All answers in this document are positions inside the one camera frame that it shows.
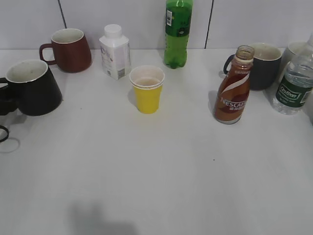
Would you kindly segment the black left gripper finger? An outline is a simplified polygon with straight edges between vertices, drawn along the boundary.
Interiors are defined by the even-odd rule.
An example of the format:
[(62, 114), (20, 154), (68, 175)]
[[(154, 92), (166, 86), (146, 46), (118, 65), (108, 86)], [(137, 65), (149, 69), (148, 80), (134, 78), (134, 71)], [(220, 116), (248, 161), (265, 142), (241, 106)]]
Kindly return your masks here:
[(15, 95), (0, 95), (0, 115), (5, 116), (10, 112), (17, 110), (18, 105)]

